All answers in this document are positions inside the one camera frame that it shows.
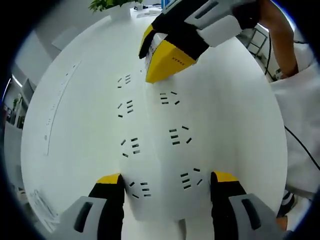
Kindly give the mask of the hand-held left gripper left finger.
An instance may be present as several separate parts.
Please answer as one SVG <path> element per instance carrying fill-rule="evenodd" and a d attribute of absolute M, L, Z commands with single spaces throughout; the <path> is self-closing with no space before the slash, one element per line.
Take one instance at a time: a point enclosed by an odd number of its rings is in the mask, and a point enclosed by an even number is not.
<path fill-rule="evenodd" d="M 120 173 L 103 176 L 60 216 L 61 240 L 120 240 L 125 182 Z"/>

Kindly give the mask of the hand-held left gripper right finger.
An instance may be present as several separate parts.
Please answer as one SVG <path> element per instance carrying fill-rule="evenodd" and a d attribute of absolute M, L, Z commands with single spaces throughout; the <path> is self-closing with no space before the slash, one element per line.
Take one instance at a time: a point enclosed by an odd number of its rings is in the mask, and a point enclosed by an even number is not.
<path fill-rule="evenodd" d="M 283 239 L 273 210 L 232 174 L 211 172 L 210 200 L 215 240 Z"/>

